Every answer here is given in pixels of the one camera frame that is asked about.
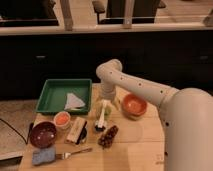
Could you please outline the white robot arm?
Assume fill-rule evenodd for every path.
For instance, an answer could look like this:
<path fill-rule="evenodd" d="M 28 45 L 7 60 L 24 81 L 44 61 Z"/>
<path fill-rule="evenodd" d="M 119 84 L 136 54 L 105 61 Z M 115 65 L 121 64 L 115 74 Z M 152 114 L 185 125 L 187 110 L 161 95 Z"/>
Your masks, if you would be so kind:
<path fill-rule="evenodd" d="M 157 108 L 165 135 L 164 171 L 213 171 L 212 95 L 125 74 L 117 59 L 99 65 L 96 75 L 102 98 L 114 99 L 121 87 Z"/>

